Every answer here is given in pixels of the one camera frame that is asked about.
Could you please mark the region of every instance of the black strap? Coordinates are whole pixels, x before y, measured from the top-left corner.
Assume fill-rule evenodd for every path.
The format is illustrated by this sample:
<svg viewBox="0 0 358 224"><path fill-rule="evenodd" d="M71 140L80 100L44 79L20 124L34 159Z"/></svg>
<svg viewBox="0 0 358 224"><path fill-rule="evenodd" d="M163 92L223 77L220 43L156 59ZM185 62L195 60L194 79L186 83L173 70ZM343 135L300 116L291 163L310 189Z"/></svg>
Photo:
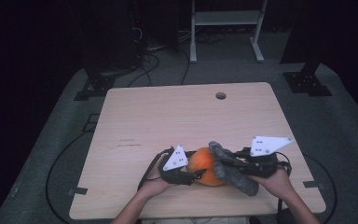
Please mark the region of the black strap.
<svg viewBox="0 0 358 224"><path fill-rule="evenodd" d="M147 167L147 170L144 174L144 176L142 176L141 181L139 182L138 185L138 189L139 190L145 183L145 181L147 180L147 176L150 174L150 171L152 170L152 168L156 165L157 161L159 160L159 158L161 158L161 156L165 153L169 153L172 150L172 148L169 149L165 149L162 152L160 152L159 154L156 155L156 157L152 160L152 162L150 162L149 167Z"/></svg>

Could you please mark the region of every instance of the dark background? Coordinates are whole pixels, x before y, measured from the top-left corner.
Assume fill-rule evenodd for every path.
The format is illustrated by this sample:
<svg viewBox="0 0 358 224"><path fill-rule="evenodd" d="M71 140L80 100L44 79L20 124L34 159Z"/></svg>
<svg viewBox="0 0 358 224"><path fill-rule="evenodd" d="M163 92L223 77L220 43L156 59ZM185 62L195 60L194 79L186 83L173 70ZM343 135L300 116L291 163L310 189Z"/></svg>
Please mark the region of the dark background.
<svg viewBox="0 0 358 224"><path fill-rule="evenodd" d="M135 5L136 2L130 4L122 0L93 2L73 0L69 8L68 2L59 0L0 1L0 205L65 85L84 67L87 52L99 58L96 61L108 61L117 67L133 66L133 52L138 49L131 44L121 48L121 41L129 43L133 38L123 22L144 27L145 36L156 35L153 27L157 24L152 19L164 15L168 24L179 18L173 27L189 28L190 1L164 1L168 5L160 11L154 10L154 14L147 14L151 11L147 6L161 1L148 0ZM212 1L209 5L209 1L200 0L198 8L258 7L243 2ZM358 103L358 1L299 3L294 0L268 3L265 31L284 30L294 24L282 62L303 63L312 51L339 74ZM133 10L129 21L115 18L126 12L117 6ZM106 15L101 8L116 13L101 18ZM165 37L165 41L172 41L172 34Z"/></svg>

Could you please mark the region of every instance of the white shelf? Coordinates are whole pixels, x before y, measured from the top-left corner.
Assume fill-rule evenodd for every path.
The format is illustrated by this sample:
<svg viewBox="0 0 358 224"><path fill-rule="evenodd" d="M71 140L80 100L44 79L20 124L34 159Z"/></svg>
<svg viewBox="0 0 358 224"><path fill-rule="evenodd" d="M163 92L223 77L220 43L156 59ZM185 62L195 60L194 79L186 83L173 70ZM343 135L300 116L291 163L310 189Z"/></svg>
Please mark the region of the white shelf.
<svg viewBox="0 0 358 224"><path fill-rule="evenodd" d="M195 25L257 24L259 14L258 10L196 12Z"/></svg>

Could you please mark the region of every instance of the gray carpet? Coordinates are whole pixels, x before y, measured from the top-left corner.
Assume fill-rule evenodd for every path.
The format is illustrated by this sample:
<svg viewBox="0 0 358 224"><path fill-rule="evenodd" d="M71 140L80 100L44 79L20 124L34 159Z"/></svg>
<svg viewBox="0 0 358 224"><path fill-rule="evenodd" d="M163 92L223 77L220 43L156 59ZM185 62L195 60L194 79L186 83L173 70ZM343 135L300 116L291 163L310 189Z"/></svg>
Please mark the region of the gray carpet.
<svg viewBox="0 0 358 224"><path fill-rule="evenodd" d="M259 45L266 59L264 63L255 60L248 39L250 34L227 35L225 40L212 45L198 44L198 62L189 66L184 84L268 82L306 154L306 161L327 204L326 211L318 214L318 218L324 222L334 209L336 197L328 178L330 174L337 187L337 207L329 223L358 223L358 106L338 75L324 65L318 68L316 76L333 96L291 93L282 73L299 71L303 64L279 64L288 35L261 34ZM180 48L188 55L188 44ZM187 69L185 54L169 49L153 54L159 58L159 65L149 73L151 82L143 76L131 86L180 85ZM145 56L145 70L156 62L156 58ZM119 77L115 88L127 88L143 72L139 69ZM77 185L92 139L92 133L83 130L92 130L98 116L90 115L100 113L103 105L103 97L74 101L86 80L84 70L80 70L68 83L0 209L0 223L63 223L57 215L71 223L109 222L74 221L68 216L72 189ZM48 182L48 196L55 215L48 206L45 186L50 167L59 156ZM259 218L263 224L275 223L273 215Z"/></svg>

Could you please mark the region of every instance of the black cable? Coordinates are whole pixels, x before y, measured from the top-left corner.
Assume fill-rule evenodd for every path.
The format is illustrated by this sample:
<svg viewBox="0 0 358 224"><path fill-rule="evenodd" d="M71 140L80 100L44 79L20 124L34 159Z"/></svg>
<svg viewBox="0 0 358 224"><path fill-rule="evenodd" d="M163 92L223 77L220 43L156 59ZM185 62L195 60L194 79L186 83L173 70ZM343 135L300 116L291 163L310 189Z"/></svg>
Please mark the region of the black cable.
<svg viewBox="0 0 358 224"><path fill-rule="evenodd" d="M138 78L140 78L140 77L142 77L142 76L144 76L144 75L147 75L147 76L149 77L149 83L151 83L151 78L150 78L150 76L149 76L149 72L153 71L154 69L156 69L156 68L158 67L158 65L159 65L159 58L158 58L156 55L153 55L153 54L147 54L147 56L154 57L154 58L157 60L156 65L154 65L150 70L144 71L141 75L135 77L135 78L130 82L130 84L127 86L127 88L130 87L130 86L132 85L132 83L135 82Z"/></svg>
<svg viewBox="0 0 358 224"><path fill-rule="evenodd" d="M155 47L155 49L146 49L146 54L156 53L166 49L167 46Z"/></svg>
<svg viewBox="0 0 358 224"><path fill-rule="evenodd" d="M185 82L185 78L187 76L187 73L188 73L188 68L190 67L190 59L188 58L187 54L181 49L182 53L185 54L186 56L186 59L187 59L187 68L186 68L186 72L185 74L183 75L183 78L182 78L182 81L181 81L181 85L183 85L183 83Z"/></svg>
<svg viewBox="0 0 358 224"><path fill-rule="evenodd" d="M145 181L153 181L153 180L157 180L157 179L161 179L161 176L153 178L153 179L146 179Z"/></svg>
<svg viewBox="0 0 358 224"><path fill-rule="evenodd" d="M137 189L137 190L139 190L139 189L142 187L142 185L144 184L144 182L148 180L147 176L150 174L150 171L151 171L151 170L153 169L153 167L156 165L156 163L157 163L158 160L161 158L161 156L162 156L163 154L169 153L171 150L172 150L171 148L165 149L165 150L163 150L162 152L159 152L159 153L155 156L155 158L152 160L152 162L150 162L149 166L147 167L144 176L142 176L142 179L141 179L141 181L140 181L139 184L138 184L138 189Z"/></svg>
<svg viewBox="0 0 358 224"><path fill-rule="evenodd" d="M146 71L144 68L144 64L141 64L141 69L144 71L144 74L147 75L147 79L149 80L149 84L147 86L153 86L152 84L152 78L149 75L149 71Z"/></svg>
<svg viewBox="0 0 358 224"><path fill-rule="evenodd" d="M198 44L213 45L213 44L223 41L227 38L225 34L220 34L220 35L222 37L219 37L218 35L210 35L210 34L203 33L203 34L197 35L196 41Z"/></svg>
<svg viewBox="0 0 358 224"><path fill-rule="evenodd" d="M290 164L290 160L289 160L289 158L288 158L286 155L284 155L284 154L283 154L283 153L281 153L281 152L275 152L275 153L277 153L277 154L280 154L280 155L284 156L284 157L286 158L287 162L289 162L289 164Z"/></svg>
<svg viewBox="0 0 358 224"><path fill-rule="evenodd" d="M328 217L326 218L326 220L324 221L324 224L325 224L325 223L328 223L328 222L330 221L330 219L332 218L332 216L334 215L334 213L336 212L336 209L337 209L337 198L338 198L338 195L337 195L336 183L334 182L333 177L330 175L330 173L327 171L327 169L326 169L319 161L317 161L316 159L314 159L312 156L310 156L310 155L308 155L308 154L303 153L303 155L304 155L305 157L307 157L308 159L311 159L312 161L316 162L316 163L325 171L325 173L327 174L328 178L330 179L331 186L332 186L333 192L334 192L334 201L333 201L332 211L331 211L331 213L328 215Z"/></svg>
<svg viewBox="0 0 358 224"><path fill-rule="evenodd" d="M50 166L50 170L48 171L48 178L46 180L46 185L45 185L45 195L46 195L46 201L48 202L48 207L50 208L51 212L63 223L67 223L69 224L69 222L67 220L65 220L65 218L61 217L58 212L55 210L55 208L53 207L50 198L48 196L48 182L50 180L50 176L51 173L57 163L57 161L60 159L60 157L62 156L62 154L74 143L76 142L79 138L81 138L84 134L86 133L94 133L95 127L89 128L86 131L82 132L78 137L76 137L74 140L72 140L72 142L70 142L68 145L66 145L66 147L61 151L61 153L58 155L58 157L55 159L55 161L53 162L53 164Z"/></svg>

